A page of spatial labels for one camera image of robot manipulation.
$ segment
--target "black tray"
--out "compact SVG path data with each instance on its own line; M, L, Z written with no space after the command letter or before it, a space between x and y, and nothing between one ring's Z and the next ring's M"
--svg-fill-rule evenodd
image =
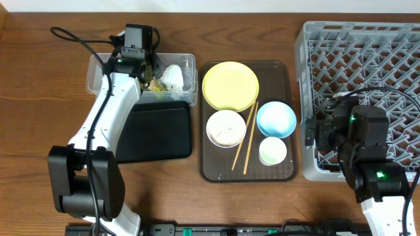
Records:
M118 140L117 163L160 161L191 155L190 106L186 102L136 104Z
M200 68L200 84L205 74L214 65L220 62L210 62ZM280 101L291 106L291 92L289 75L287 68L276 61L241 62L250 67L259 80L260 91L257 98L259 108L267 102ZM204 179L209 182L267 182L267 181L289 181L292 180L298 170L297 150L296 150L296 131L282 140L287 147L286 158L278 165L271 167L264 166L259 161L259 144L266 137L261 134L255 125L254 136L249 154L247 174L243 174L245 157L251 133L252 119L249 123L247 134L243 140L243 145L236 162L235 169L232 171L232 164L235 159L238 147L221 148L213 144L207 137L205 125L215 110L204 99L202 92L199 94L200 104L200 125L201 125L201 148L200 148L200 172ZM240 112L246 121L251 108Z

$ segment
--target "pair of chopsticks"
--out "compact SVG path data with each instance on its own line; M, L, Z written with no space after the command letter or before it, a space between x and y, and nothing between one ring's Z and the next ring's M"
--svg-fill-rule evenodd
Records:
M249 112L249 115L248 115L246 129L248 129L248 125L249 125L249 122L251 120L251 116L252 116L252 112L254 110L254 106L255 106L255 102L251 106L251 111ZM251 135L249 137L247 157L246 157L246 160L245 160L245 167L243 168L243 174L247 174L249 153L251 152L252 137L254 136L255 119L257 118L257 111L258 111L258 102L257 102L257 107L255 108L254 120L252 122ZM235 168L236 161L238 160L239 152L241 151L241 148L242 148L242 143L243 143L243 140L239 144L238 150L236 152L235 161L234 161L234 164L232 165L232 170Z

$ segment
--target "wooden table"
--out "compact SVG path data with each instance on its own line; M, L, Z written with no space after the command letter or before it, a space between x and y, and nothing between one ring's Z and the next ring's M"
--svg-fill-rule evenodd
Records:
M0 235L62 235L66 225L83 223L55 211L47 154L51 146L67 144L93 105L95 97L85 90L91 55L81 45L51 35L51 26L84 39L107 39L128 22L155 26L161 34L157 51L192 53L197 68L215 60L279 60L289 70L293 107L300 117L293 44L309 20L419 22L420 15L10 13L0 44ZM194 150L189 158L119 166L125 202L143 222L366 222L346 183L310 182L301 172L287 183L207 183L198 172L198 110L192 109ZM420 205L419 191L413 201ZM419 207L414 215L420 232Z

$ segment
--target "light blue bowl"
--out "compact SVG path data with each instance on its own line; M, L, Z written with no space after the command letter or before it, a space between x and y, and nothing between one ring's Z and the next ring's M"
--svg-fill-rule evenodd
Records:
M283 102L264 104L257 113L257 126L266 137L285 138L296 128L295 112Z

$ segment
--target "yellow plate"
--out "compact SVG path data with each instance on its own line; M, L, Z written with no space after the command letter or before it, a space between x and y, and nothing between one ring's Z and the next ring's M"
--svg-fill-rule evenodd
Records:
M204 98L217 110L243 111L257 99L258 91L254 71L238 62L219 63L203 79Z

